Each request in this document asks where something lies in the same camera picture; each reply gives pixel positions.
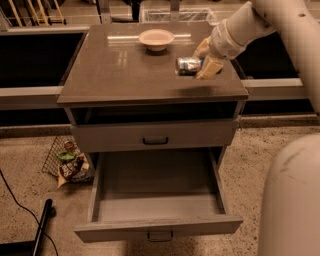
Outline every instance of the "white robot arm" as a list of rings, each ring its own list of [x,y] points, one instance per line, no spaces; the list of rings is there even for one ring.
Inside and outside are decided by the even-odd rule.
[[[199,45],[194,56],[234,59],[250,42],[274,31],[282,38],[313,108],[320,115],[320,26],[304,0],[245,3],[213,28],[211,36]]]
[[[320,25],[304,0],[247,2],[216,26],[194,55],[233,59],[273,29],[319,116]],[[319,152],[320,134],[309,135],[286,146],[272,163],[263,196],[258,256],[320,255]]]

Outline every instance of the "closed drawer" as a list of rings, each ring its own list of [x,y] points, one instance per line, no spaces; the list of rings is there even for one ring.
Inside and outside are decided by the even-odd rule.
[[[84,242],[234,233],[242,219],[224,201],[210,149],[102,153]]]
[[[83,152],[230,145],[237,120],[153,122],[72,127]]]

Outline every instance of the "gray cabinet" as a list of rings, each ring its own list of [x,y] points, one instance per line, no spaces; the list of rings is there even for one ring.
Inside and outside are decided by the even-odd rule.
[[[137,41],[150,28],[176,39],[154,55]],[[219,166],[248,94],[230,62],[214,79],[179,77],[210,33],[206,23],[93,26],[58,99],[95,168],[84,242],[233,233]]]

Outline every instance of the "black cable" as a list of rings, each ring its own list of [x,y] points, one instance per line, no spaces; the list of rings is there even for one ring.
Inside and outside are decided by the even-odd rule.
[[[1,169],[0,169],[0,175],[1,175],[2,179],[3,179],[3,181],[4,181],[4,184],[6,185],[6,187],[7,187],[7,189],[8,189],[10,195],[12,196],[14,202],[15,202],[20,208],[22,208],[22,209],[24,209],[25,211],[29,212],[29,213],[33,216],[33,218],[36,220],[36,222],[37,222],[37,224],[38,224],[38,227],[41,229],[41,231],[43,232],[43,234],[44,234],[44,235],[50,240],[50,242],[52,243],[53,248],[54,248],[54,250],[55,250],[55,252],[56,252],[56,255],[58,256],[58,250],[57,250],[57,247],[56,247],[53,239],[52,239],[49,235],[47,235],[47,234],[44,232],[44,230],[41,228],[40,222],[39,222],[39,220],[37,219],[36,215],[35,215],[31,210],[29,210],[27,207],[24,207],[23,205],[21,205],[21,204],[17,201],[17,199],[16,199],[16,197],[14,196],[11,188],[9,187],[9,184],[7,183],[7,181],[6,181],[5,177],[4,177]]]

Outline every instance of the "small bowl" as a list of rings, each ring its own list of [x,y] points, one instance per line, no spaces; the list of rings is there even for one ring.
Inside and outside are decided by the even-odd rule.
[[[167,45],[174,40],[174,35],[163,29],[150,29],[139,35],[139,41],[143,43],[148,50],[159,52],[167,48]]]

